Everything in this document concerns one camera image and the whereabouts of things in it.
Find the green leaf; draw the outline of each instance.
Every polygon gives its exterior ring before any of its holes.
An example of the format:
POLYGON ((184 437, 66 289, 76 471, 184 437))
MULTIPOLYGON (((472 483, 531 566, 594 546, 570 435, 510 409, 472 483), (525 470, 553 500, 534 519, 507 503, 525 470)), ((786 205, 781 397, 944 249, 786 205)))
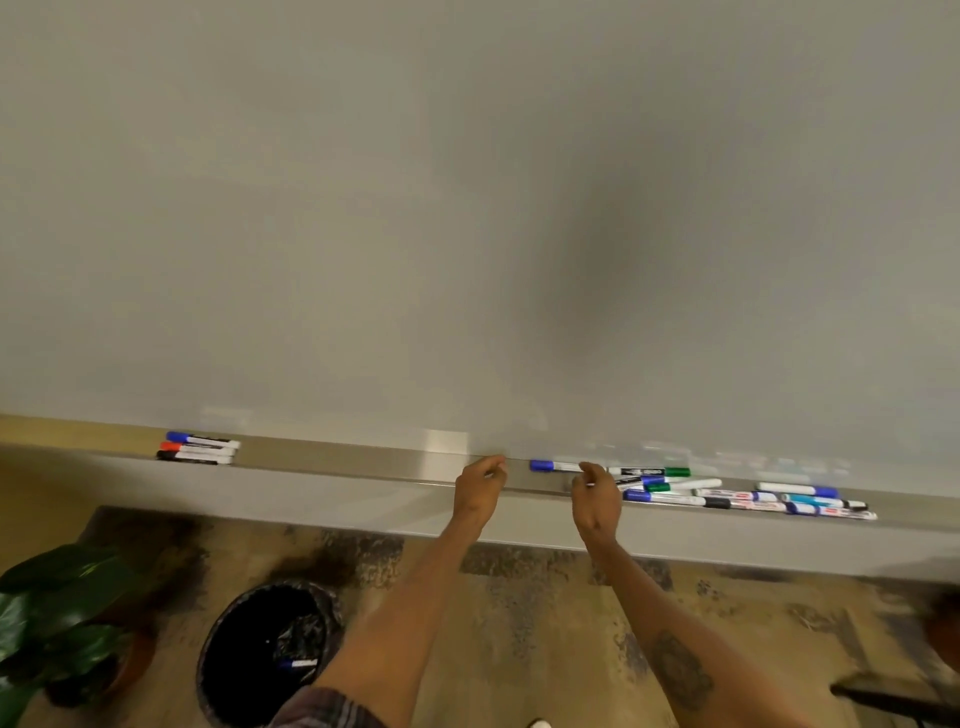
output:
POLYGON ((115 558, 111 548, 66 544, 38 554, 0 576, 0 592, 16 594, 37 589, 56 589, 83 578, 99 565, 115 558))
POLYGON ((135 571, 113 556, 58 589, 36 592, 30 600, 29 637, 48 639, 96 617, 138 580, 135 571))
POLYGON ((43 681, 86 675, 117 652, 126 633, 110 624, 81 624, 44 645, 43 681))
POLYGON ((27 595, 0 594, 0 662, 23 644, 27 631, 27 595))
POLYGON ((36 691, 36 685, 11 685, 0 678, 0 728, 15 728, 36 691))

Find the forearm tattoo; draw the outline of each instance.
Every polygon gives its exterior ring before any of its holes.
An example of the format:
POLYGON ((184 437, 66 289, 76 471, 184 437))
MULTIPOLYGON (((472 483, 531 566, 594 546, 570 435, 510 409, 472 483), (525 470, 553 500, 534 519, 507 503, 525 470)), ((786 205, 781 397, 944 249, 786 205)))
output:
POLYGON ((667 697, 691 713, 703 708, 713 691, 713 678, 704 672, 699 658, 666 630, 650 648, 650 667, 667 697))

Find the forearm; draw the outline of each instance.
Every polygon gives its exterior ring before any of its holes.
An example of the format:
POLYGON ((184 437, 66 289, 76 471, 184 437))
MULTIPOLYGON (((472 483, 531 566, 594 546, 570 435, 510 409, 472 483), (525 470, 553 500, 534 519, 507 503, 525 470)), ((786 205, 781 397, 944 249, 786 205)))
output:
POLYGON ((589 551, 611 582, 681 728, 804 725, 771 680, 667 596, 619 544, 589 551))
POLYGON ((451 521, 376 611, 348 630, 314 685, 342 692, 388 728, 407 728, 444 606, 478 535, 474 524, 451 521))

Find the finger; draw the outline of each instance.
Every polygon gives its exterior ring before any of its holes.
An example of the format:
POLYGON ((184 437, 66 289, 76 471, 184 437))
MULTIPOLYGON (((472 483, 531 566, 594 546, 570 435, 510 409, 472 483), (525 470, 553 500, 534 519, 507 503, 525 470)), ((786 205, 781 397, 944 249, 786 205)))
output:
POLYGON ((503 486, 507 484, 507 468, 503 463, 495 466, 492 470, 492 474, 487 478, 489 482, 495 485, 498 489, 503 490, 503 486))
POLYGON ((570 484, 570 497, 573 498, 573 503, 576 503, 583 497, 587 495, 587 482, 584 480, 582 475, 576 475, 573 478, 573 482, 570 484))
POLYGON ((599 482, 600 476, 601 476, 600 473, 606 474, 607 472, 596 463, 590 463, 586 460, 580 464, 580 470, 582 470, 587 475, 587 477, 584 480, 584 482, 586 483, 599 482))
POLYGON ((471 472, 486 475, 497 467, 502 467, 504 472, 506 472, 506 466, 507 458, 505 455, 488 455, 487 457, 480 458, 475 463, 467 465, 464 468, 464 473, 471 472))
POLYGON ((613 476, 610 475, 603 466, 585 460, 580 463, 580 469, 587 474, 587 482, 593 483, 594 485, 602 485, 605 488, 611 485, 614 488, 616 487, 616 483, 613 482, 613 476))

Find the dry erase marker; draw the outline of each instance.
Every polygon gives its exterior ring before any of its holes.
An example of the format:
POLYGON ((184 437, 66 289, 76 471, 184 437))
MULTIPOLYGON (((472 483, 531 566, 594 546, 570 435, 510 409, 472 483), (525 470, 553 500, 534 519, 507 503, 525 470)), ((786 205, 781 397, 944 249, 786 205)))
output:
POLYGON ((704 508, 730 508, 726 498, 682 496, 678 493, 647 493, 632 490, 623 494, 624 500, 635 503, 659 503, 660 505, 696 505, 704 508))
POLYGON ((690 477, 690 468, 607 468, 611 475, 659 475, 660 477, 690 477))
POLYGON ((214 448, 212 445, 181 445, 180 443, 160 443, 160 449, 172 452, 192 452, 195 455, 226 455, 233 457, 236 450, 233 448, 214 448))
POLYGON ((668 483, 672 485, 673 483, 682 483, 685 480, 689 480, 686 477, 677 477, 675 475, 641 475, 640 482, 644 485, 660 485, 661 483, 668 483))
POLYGON ((616 482, 619 484, 639 483, 640 485, 669 485, 670 483, 679 483, 682 480, 686 480, 686 478, 663 477, 662 475, 630 475, 628 477, 621 476, 616 482))
POLYGON ((815 506, 818 516, 832 516, 837 519, 856 519, 858 521, 876 521, 873 511, 853 511, 850 508, 831 508, 829 506, 815 506))
POLYGON ((561 463, 554 460, 531 460, 530 470, 539 473, 552 473, 560 471, 562 473, 582 473, 580 466, 576 463, 561 463))
POLYGON ((182 445, 212 445, 215 448, 240 448, 239 440, 225 440, 222 437, 202 437, 201 435, 191 435, 189 432, 177 432, 176 430, 167 432, 167 440, 172 443, 181 443, 182 445))
POLYGON ((648 482, 639 477, 630 477, 626 480, 617 480, 616 485, 621 491, 625 490, 626 488, 635 488, 637 485, 642 485, 651 493, 666 491, 682 492, 696 490, 697 488, 713 488, 718 485, 723 485, 723 480, 718 477, 704 477, 696 479, 675 478, 670 479, 668 483, 662 483, 657 480, 648 482))
POLYGON ((229 465, 232 457, 226 455, 195 455, 192 453, 173 452, 168 449, 156 451, 157 460, 172 460, 178 463, 203 463, 204 465, 229 465))
POLYGON ((784 493, 780 500, 788 503, 809 503, 810 505, 823 505, 828 508, 848 508, 852 511, 865 511, 870 506, 862 500, 843 500, 836 497, 819 496, 798 496, 794 493, 784 493))
POLYGON ((789 503, 780 502, 757 502, 755 500, 734 500, 731 499, 730 507, 741 511, 775 511, 777 513, 789 513, 787 506, 789 503))
POLYGON ((768 493, 789 493, 796 496, 820 496, 837 497, 837 489, 830 488, 828 485, 797 485, 795 483, 766 483, 760 482, 754 488, 755 491, 767 491, 768 493))
POLYGON ((713 488, 698 488, 694 496, 728 497, 730 500, 755 500, 758 502, 776 503, 776 493, 761 493, 760 491, 724 491, 713 488))

